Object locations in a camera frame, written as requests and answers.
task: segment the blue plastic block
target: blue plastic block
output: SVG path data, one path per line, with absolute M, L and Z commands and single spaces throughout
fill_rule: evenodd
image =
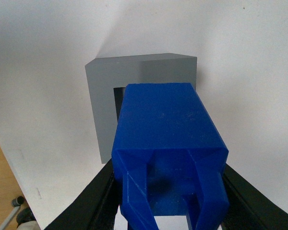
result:
M 216 230 L 228 210 L 228 150 L 189 83 L 127 86 L 112 150 L 129 230 L 158 230 L 154 216 L 186 215 Z

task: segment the white backdrop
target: white backdrop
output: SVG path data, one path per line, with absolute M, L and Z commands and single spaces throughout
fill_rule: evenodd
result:
M 288 1 L 0 0 L 0 146 L 42 228 L 101 169 L 84 66 L 198 57 L 228 164 L 288 212 Z

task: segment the wooden floor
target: wooden floor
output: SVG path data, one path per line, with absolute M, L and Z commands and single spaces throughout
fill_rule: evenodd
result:
M 12 211 L 11 201 L 23 196 L 23 193 L 3 155 L 0 148 L 0 224 Z M 17 228 L 16 218 L 9 224 L 8 230 L 15 230 Z

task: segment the gray box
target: gray box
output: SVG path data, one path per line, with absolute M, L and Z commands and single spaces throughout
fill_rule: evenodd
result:
M 197 57 L 151 54 L 96 58 L 85 66 L 102 163 L 111 159 L 117 126 L 114 88 L 130 83 L 190 82 L 196 87 Z

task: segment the dark opening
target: dark opening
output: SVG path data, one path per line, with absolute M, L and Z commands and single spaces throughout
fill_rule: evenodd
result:
M 121 109 L 121 105 L 123 103 L 123 97 L 125 94 L 125 89 L 126 89 L 126 87 L 113 88 L 117 121 L 119 121 L 120 109 Z

